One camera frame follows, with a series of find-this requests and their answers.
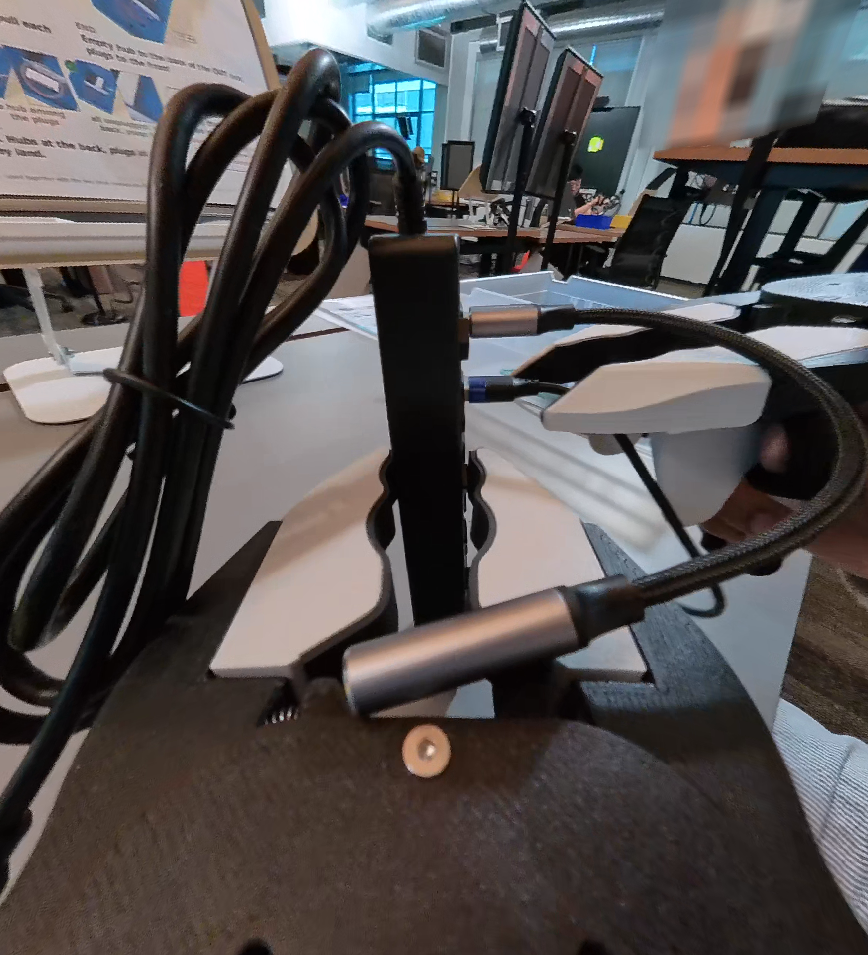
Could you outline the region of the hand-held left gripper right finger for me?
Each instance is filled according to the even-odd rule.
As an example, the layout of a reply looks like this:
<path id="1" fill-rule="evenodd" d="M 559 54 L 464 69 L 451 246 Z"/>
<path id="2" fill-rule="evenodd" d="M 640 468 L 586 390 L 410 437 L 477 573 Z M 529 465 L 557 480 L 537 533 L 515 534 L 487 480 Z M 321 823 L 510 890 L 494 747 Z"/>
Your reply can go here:
<path id="1" fill-rule="evenodd" d="M 486 447 L 468 466 L 472 607 L 610 576 L 581 519 L 534 478 Z"/>

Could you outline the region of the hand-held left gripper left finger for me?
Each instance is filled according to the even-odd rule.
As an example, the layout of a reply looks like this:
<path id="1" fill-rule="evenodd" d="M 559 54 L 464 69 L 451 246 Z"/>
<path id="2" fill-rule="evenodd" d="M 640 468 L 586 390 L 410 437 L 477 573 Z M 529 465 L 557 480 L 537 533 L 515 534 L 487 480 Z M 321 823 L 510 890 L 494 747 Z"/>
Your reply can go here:
<path id="1" fill-rule="evenodd" d="M 349 646 L 397 632 L 389 458 L 373 451 L 288 511 L 211 661 L 214 676 L 336 677 Z"/>

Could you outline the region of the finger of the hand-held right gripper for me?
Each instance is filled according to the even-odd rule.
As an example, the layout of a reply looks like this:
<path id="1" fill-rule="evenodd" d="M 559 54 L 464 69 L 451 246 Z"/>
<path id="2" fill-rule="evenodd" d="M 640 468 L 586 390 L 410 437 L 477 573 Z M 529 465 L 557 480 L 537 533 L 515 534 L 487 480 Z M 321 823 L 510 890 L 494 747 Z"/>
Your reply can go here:
<path id="1" fill-rule="evenodd" d="M 772 387 L 761 367 L 721 359 L 609 364 L 542 412 L 550 433 L 583 437 L 599 455 L 622 452 L 617 436 L 739 428 L 761 415 Z"/>
<path id="2" fill-rule="evenodd" d="M 749 336 L 797 360 L 868 348 L 868 328 L 859 327 L 784 326 L 763 328 Z M 554 342 L 526 359 L 512 374 L 548 383 L 571 383 L 606 364 L 649 360 L 667 352 L 700 347 L 664 330 L 592 326 Z"/>

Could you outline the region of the thin black cable blue plug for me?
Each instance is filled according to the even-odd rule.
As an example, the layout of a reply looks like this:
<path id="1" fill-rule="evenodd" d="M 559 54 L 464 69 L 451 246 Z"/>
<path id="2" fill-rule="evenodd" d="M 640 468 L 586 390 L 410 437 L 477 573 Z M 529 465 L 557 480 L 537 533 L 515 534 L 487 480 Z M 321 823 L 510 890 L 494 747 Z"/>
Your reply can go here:
<path id="1" fill-rule="evenodd" d="M 568 385 L 531 380 L 517 376 L 467 376 L 464 379 L 464 401 L 468 404 L 511 403 L 517 399 L 536 397 L 542 394 L 560 398 L 571 391 Z M 679 515 L 663 493 L 644 460 L 636 451 L 629 436 L 614 436 L 620 451 L 631 463 L 644 488 L 658 506 L 662 517 L 686 553 L 692 558 L 700 556 L 700 550 L 687 532 Z M 683 610 L 692 617 L 716 619 L 721 617 L 727 607 L 725 595 L 718 584 L 708 587 L 713 604 L 709 608 L 683 606 Z"/>

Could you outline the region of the black USB hub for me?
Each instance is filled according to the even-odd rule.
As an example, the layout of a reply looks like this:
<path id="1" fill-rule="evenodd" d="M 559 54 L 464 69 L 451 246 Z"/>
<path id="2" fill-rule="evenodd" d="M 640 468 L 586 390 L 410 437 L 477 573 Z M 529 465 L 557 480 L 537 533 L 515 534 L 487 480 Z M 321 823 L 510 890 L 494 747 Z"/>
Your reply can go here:
<path id="1" fill-rule="evenodd" d="M 375 236 L 368 245 L 415 625 L 464 612 L 467 593 L 459 245 L 453 235 Z"/>

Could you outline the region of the grey desk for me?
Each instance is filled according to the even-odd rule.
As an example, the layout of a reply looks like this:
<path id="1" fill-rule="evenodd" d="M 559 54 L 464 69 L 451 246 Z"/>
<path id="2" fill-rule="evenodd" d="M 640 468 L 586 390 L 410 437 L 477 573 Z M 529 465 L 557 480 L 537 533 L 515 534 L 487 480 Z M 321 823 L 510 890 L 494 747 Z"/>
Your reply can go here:
<path id="1" fill-rule="evenodd" d="M 264 523 L 282 519 L 308 491 L 369 452 L 389 446 L 376 344 L 310 320 L 277 352 L 284 371 L 236 393 L 189 590 L 221 567 Z M 0 511 L 77 429 L 29 422 L 0 391 Z M 624 456 L 596 454 L 581 437 L 550 433 L 518 405 L 466 413 L 470 448 L 487 447 L 603 528 L 644 570 L 685 554 Z M 723 587 L 727 608 L 700 620 L 772 727 L 804 594 L 810 556 L 786 558 L 772 576 Z"/>

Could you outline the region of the wooden table black legs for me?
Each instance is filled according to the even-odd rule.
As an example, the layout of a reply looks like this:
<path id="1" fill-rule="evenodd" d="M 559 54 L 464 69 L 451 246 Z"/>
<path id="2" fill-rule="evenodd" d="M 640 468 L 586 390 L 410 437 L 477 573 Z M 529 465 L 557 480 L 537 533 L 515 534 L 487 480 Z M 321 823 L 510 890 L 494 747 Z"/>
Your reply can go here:
<path id="1" fill-rule="evenodd" d="M 735 198 L 719 259 L 705 294 L 739 292 L 749 271 L 765 264 L 766 281 L 776 278 L 781 264 L 798 257 L 798 241 L 823 201 L 868 198 L 868 148 L 805 148 L 759 146 L 694 146 L 656 151 L 655 161 L 675 168 L 672 195 L 685 191 L 689 173 L 707 174 L 746 188 L 754 199 Z M 762 243 L 781 205 L 790 194 L 801 194 L 800 207 L 778 251 L 760 255 Z M 868 208 L 820 257 L 806 254 L 807 267 L 834 271 L 868 227 Z"/>

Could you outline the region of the white plastic tray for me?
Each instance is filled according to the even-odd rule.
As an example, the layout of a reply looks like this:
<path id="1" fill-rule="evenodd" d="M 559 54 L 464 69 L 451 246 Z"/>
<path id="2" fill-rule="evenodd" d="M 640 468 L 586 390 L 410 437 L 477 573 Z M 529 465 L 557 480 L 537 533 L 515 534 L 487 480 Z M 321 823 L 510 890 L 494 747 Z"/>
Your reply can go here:
<path id="1" fill-rule="evenodd" d="M 550 271 L 464 279 L 460 281 L 460 294 L 464 311 L 470 307 L 521 304 L 535 304 L 540 308 L 569 306 L 578 310 L 664 311 L 692 302 L 678 296 L 580 276 L 559 280 Z"/>

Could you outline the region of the black office chair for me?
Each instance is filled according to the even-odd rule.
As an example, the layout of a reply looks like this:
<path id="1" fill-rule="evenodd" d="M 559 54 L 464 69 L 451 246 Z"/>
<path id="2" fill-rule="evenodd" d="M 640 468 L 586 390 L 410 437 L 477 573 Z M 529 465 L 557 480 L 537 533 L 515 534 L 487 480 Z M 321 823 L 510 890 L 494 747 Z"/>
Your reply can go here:
<path id="1" fill-rule="evenodd" d="M 631 222 L 606 253 L 593 256 L 583 271 L 586 278 L 628 287 L 656 290 L 669 247 L 693 205 L 686 194 L 642 197 Z"/>

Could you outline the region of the long background work table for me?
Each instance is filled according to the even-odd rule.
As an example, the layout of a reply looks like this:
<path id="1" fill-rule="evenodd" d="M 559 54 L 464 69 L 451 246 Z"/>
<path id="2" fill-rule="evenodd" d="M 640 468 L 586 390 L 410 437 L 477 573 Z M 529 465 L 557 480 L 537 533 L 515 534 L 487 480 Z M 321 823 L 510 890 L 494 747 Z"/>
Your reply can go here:
<path id="1" fill-rule="evenodd" d="M 464 241 L 501 241 L 508 238 L 507 228 L 488 226 L 482 222 L 468 222 L 456 219 L 426 219 L 426 231 L 429 234 L 455 234 Z M 369 216 L 365 223 L 365 230 L 392 234 L 398 232 L 398 219 L 395 216 Z M 544 245 L 547 240 L 546 228 L 533 226 L 519 227 L 516 239 L 527 245 Z M 554 232 L 554 244 L 595 244 L 612 245 L 619 241 L 625 230 L 585 228 L 571 223 L 559 225 Z"/>

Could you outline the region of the printed paper sheet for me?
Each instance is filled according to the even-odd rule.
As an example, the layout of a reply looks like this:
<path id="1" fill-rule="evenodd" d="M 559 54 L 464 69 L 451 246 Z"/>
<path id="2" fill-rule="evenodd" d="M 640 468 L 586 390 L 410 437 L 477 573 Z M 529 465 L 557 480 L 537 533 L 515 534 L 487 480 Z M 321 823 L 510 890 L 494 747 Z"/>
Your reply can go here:
<path id="1" fill-rule="evenodd" d="M 461 292 L 459 300 L 460 341 L 467 343 L 471 339 L 470 326 L 467 321 L 468 311 L 466 309 L 469 302 L 469 293 Z M 373 295 L 326 300 L 315 310 L 315 317 L 323 318 L 333 326 L 350 330 L 374 342 L 379 340 L 376 305 Z"/>

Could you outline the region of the small black monitor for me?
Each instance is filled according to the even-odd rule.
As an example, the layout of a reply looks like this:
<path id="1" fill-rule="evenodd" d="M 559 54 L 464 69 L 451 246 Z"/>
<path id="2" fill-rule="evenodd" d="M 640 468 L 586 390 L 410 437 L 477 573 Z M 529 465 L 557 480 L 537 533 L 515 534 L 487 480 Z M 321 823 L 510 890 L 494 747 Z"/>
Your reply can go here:
<path id="1" fill-rule="evenodd" d="M 458 193 L 474 167 L 475 142 L 448 139 L 441 145 L 440 189 Z"/>

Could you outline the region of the white board stand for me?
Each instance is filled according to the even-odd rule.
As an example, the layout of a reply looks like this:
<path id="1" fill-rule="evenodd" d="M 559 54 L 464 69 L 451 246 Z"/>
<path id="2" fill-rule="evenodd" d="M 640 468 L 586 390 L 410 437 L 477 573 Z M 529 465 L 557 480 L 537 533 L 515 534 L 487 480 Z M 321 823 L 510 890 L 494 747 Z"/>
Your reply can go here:
<path id="1" fill-rule="evenodd" d="M 0 269 L 21 269 L 34 305 L 44 354 L 0 363 L 0 378 L 33 423 L 61 425 L 93 416 L 117 366 L 121 344 L 74 351 L 58 337 L 40 270 L 141 265 L 146 225 L 141 213 L 63 212 L 57 216 L 0 216 Z"/>

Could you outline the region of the person's striped grey clothing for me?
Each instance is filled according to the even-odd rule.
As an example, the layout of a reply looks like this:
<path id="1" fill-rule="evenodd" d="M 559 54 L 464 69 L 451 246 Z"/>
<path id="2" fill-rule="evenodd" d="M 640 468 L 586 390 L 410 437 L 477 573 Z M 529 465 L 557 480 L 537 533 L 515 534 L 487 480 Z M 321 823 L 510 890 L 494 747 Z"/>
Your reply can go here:
<path id="1" fill-rule="evenodd" d="M 868 745 L 786 701 L 773 736 L 822 857 L 868 935 Z"/>

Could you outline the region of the instruction sheet board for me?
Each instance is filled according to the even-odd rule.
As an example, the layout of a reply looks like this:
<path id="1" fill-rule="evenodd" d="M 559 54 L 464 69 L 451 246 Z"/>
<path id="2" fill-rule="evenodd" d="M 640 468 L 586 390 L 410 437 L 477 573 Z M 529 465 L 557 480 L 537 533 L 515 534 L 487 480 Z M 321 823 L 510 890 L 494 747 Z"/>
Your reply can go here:
<path id="1" fill-rule="evenodd" d="M 0 205 L 144 205 L 171 98 L 277 75 L 258 2 L 0 1 Z"/>

